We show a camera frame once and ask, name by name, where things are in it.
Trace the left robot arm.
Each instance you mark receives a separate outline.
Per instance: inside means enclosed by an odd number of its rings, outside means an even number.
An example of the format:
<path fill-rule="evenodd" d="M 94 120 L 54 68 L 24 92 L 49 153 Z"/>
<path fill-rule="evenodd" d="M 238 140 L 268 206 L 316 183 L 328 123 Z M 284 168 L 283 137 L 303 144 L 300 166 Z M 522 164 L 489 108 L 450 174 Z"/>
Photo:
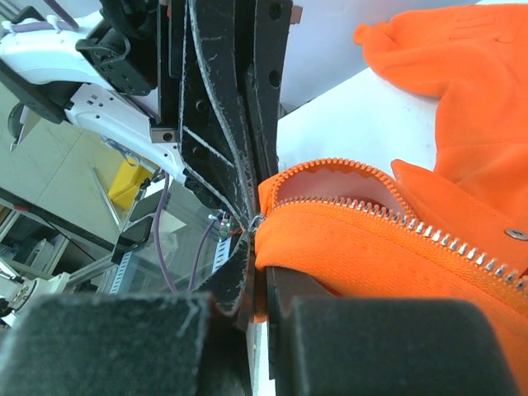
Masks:
<path fill-rule="evenodd" d="M 290 1 L 1 4 L 1 81 L 35 114 L 104 135 L 196 179 L 245 228 L 277 170 Z"/>

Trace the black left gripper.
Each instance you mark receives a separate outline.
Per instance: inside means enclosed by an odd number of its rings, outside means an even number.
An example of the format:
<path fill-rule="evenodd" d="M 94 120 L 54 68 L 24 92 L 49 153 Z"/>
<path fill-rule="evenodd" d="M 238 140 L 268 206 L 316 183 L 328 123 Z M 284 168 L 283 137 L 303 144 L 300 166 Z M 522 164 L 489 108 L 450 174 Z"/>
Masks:
<path fill-rule="evenodd" d="M 243 226 L 276 173 L 291 1 L 102 1 L 156 79 L 154 143 L 177 141 L 189 173 Z"/>

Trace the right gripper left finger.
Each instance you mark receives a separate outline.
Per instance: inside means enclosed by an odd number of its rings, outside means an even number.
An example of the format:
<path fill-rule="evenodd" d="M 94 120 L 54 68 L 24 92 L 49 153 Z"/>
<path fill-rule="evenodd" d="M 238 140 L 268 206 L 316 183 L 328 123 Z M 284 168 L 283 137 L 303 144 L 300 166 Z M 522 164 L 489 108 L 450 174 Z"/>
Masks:
<path fill-rule="evenodd" d="M 49 295 L 1 345 L 4 395 L 249 395 L 254 247 L 191 293 Z"/>

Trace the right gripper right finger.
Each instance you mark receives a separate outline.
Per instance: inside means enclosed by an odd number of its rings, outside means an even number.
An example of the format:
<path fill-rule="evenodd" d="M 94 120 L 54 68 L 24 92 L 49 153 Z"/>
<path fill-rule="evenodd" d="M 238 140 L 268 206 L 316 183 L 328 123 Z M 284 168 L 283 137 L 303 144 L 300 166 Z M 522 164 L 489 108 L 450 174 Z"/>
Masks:
<path fill-rule="evenodd" d="M 266 271 L 270 374 L 279 395 L 517 395 L 490 323 L 456 299 L 332 296 Z"/>

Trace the orange zip jacket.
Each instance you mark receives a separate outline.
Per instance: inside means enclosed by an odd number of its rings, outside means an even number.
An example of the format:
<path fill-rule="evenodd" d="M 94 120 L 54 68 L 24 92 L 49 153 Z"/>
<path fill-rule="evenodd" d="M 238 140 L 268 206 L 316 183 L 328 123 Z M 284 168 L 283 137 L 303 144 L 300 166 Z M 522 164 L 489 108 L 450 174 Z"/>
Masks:
<path fill-rule="evenodd" d="M 527 7 L 410 11 L 354 34 L 375 73 L 435 97 L 436 164 L 344 158 L 259 188 L 259 270 L 360 297 L 465 299 L 527 333 Z"/>

